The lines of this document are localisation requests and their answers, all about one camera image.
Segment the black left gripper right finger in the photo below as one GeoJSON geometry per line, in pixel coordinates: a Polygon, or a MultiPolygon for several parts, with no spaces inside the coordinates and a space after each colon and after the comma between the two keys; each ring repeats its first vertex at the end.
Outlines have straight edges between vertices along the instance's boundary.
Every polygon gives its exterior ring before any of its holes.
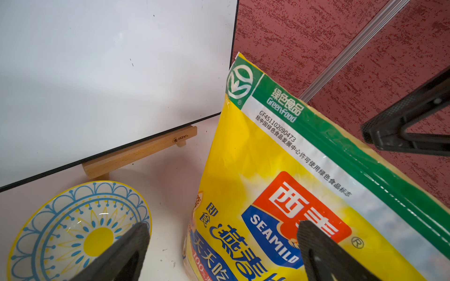
{"type": "Polygon", "coordinates": [[[309,281],[379,280],[310,221],[300,222],[297,240],[309,281]]]}

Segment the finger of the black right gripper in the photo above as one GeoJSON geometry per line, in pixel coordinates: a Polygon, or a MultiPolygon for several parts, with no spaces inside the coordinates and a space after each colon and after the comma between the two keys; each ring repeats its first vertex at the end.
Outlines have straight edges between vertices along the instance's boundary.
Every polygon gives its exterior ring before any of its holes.
{"type": "Polygon", "coordinates": [[[361,126],[363,139],[381,151],[449,156],[449,135],[407,131],[449,105],[450,69],[446,68],[364,123],[361,126]]]}

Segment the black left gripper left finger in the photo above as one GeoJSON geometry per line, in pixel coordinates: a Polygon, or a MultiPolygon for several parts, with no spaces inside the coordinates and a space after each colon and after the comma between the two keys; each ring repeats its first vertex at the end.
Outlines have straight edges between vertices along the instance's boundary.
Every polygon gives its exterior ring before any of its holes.
{"type": "Polygon", "coordinates": [[[137,281],[150,243],[145,223],[139,222],[72,279],[74,281],[137,281]]]}

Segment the yellow oats bag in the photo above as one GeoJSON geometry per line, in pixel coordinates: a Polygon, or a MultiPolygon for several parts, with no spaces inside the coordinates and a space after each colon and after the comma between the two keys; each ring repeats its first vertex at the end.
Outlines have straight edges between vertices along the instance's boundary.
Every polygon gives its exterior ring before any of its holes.
{"type": "Polygon", "coordinates": [[[447,281],[450,211],[238,54],[182,256],[193,281],[308,281],[310,221],[378,281],[447,281]]]}

